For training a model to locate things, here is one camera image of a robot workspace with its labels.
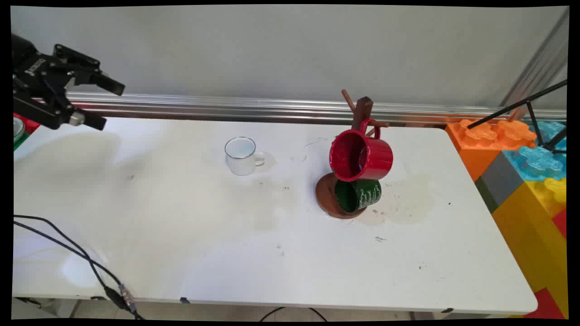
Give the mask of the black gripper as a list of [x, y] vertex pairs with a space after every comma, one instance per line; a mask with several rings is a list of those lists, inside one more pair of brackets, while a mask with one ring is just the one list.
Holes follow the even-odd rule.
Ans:
[[56, 44], [53, 56], [43, 54], [29, 40], [12, 35], [13, 110], [16, 114], [33, 120], [53, 130], [62, 124], [85, 125], [104, 130], [107, 120], [74, 105], [52, 105], [36, 101], [33, 97], [52, 97], [64, 93], [70, 76], [72, 83], [96, 85], [121, 96], [125, 85], [110, 78], [100, 68], [100, 61], [61, 44]]

